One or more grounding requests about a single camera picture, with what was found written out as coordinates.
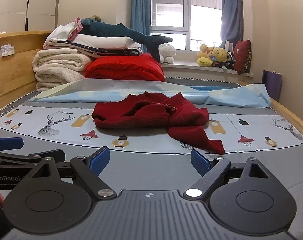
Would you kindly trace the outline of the dark red knit sweater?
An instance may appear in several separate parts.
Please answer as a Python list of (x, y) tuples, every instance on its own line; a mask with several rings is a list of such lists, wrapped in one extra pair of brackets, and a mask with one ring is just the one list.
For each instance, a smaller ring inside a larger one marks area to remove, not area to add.
[(163, 128), (177, 141), (225, 154), (222, 141), (209, 139), (204, 130), (209, 123), (207, 108), (197, 108), (181, 93), (167, 97), (144, 92), (130, 94), (119, 102), (98, 102), (91, 116), (96, 128)]

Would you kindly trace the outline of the light blue folded sheet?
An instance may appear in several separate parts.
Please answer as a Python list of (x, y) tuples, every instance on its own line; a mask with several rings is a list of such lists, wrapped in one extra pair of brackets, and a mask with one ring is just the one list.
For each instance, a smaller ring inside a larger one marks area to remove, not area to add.
[(268, 108), (270, 96), (264, 84), (229, 88), (223, 85), (177, 85), (161, 81), (82, 79), (41, 92), (31, 102), (118, 102), (145, 92), (167, 97), (181, 94), (196, 105)]

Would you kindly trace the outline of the tissue pack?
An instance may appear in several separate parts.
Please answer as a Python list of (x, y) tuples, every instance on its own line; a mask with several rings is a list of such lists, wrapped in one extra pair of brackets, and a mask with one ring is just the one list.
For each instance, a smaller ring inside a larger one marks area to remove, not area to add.
[(15, 47), (11, 44), (6, 44), (0, 47), (0, 57), (10, 56), (15, 54)]

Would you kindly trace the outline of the purple box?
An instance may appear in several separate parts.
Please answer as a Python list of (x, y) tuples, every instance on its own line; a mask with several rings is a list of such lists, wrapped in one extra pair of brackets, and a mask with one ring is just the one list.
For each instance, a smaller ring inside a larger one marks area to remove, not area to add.
[(282, 88), (282, 75), (277, 72), (264, 70), (262, 73), (262, 83), (265, 84), (269, 96), (279, 101)]

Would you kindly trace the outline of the yellow plush toys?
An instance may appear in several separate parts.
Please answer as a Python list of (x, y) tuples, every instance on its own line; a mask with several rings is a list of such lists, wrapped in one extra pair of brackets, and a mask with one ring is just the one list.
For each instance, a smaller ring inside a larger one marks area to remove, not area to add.
[(200, 67), (218, 67), (224, 70), (232, 69), (234, 66), (233, 53), (220, 47), (200, 46), (197, 53), (197, 65)]

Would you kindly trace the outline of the bright red folded blanket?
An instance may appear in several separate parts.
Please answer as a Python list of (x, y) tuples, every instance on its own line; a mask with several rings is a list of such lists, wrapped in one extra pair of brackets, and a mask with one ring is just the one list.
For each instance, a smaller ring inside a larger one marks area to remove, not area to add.
[(88, 66), (85, 78), (165, 81), (160, 63), (150, 54), (100, 57)]

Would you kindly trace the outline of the white folded bedding stack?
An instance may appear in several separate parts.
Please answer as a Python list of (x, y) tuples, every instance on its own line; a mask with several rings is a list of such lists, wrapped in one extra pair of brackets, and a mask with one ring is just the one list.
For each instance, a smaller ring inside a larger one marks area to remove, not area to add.
[(130, 37), (96, 37), (80, 34), (80, 20), (58, 26), (46, 38), (44, 49), (73, 48), (91, 57), (139, 56), (141, 45)]

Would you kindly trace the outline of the dark red cushion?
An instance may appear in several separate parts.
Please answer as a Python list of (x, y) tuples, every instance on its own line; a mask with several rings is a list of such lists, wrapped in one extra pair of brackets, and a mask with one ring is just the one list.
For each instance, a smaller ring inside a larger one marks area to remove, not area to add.
[(238, 75), (242, 75), (246, 72), (248, 66), (251, 62), (251, 41), (238, 41), (234, 48), (234, 66), (233, 70), (237, 72)]

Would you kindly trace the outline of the white plush toy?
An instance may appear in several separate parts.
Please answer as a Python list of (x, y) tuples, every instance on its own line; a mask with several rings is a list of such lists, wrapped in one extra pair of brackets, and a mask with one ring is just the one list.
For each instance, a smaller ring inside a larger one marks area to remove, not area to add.
[(172, 45), (165, 43), (159, 45), (159, 53), (161, 63), (173, 64), (177, 51)]

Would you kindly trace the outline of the teal shark plush toy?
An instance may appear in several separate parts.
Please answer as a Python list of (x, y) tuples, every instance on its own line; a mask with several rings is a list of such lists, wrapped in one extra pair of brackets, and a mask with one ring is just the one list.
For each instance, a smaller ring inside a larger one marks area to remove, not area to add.
[(133, 41), (145, 46), (148, 53), (160, 63), (159, 45), (173, 42), (171, 37), (161, 35), (145, 35), (139, 31), (127, 28), (122, 23), (107, 24), (84, 18), (81, 21), (81, 34), (97, 37), (130, 37)]

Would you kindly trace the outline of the white wardrobe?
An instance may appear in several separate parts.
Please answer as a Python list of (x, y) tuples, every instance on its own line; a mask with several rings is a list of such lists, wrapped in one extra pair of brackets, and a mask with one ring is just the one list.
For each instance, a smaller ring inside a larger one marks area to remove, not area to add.
[(59, 0), (0, 0), (0, 33), (53, 30)]

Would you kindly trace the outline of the left blue curtain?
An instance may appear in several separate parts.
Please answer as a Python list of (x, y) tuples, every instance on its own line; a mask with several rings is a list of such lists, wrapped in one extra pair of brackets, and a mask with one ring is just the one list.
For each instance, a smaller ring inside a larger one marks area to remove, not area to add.
[(131, 0), (130, 28), (140, 34), (150, 35), (150, 0)]

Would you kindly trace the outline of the blue curtain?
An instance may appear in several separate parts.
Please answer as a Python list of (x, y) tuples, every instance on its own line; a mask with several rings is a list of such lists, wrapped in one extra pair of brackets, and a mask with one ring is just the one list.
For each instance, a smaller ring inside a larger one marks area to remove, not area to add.
[(150, 0), (131, 0), (130, 28), (140, 34), (150, 35)]
[(237, 44), (243, 40), (243, 0), (222, 0), (222, 48), (226, 41)]

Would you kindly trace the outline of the window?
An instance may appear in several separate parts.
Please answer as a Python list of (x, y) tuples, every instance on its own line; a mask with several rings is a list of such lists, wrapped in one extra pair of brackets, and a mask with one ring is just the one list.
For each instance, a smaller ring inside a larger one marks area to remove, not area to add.
[(221, 44), (222, 0), (150, 0), (152, 35), (171, 37), (176, 50)]

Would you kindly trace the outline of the right blue curtain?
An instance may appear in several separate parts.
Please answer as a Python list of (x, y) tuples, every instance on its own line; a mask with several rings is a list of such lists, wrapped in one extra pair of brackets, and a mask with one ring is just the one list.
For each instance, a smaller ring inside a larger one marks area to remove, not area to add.
[(237, 44), (243, 40), (243, 0), (222, 0), (222, 48), (226, 41)]

